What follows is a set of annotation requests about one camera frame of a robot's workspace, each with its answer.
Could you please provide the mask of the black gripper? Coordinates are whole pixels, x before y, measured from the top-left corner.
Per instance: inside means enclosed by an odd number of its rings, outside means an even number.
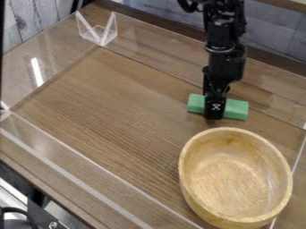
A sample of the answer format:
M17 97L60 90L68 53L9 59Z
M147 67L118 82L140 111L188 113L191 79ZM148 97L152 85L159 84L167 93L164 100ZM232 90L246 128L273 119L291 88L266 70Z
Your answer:
M227 27L208 29L206 51L210 63L203 67L204 117L220 120L224 113L230 84L243 77L246 47L240 36Z

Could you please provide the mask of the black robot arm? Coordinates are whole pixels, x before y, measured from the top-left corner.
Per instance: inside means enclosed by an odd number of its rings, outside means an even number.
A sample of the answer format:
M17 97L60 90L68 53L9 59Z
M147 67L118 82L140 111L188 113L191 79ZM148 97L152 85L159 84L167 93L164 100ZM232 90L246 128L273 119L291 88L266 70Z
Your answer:
M208 120L230 118L246 120L249 102L230 99L231 84L243 77L246 46L240 37L246 32L243 0L176 0L187 13L203 13L207 32L204 46L210 54L203 67L203 94L191 94L187 111Z

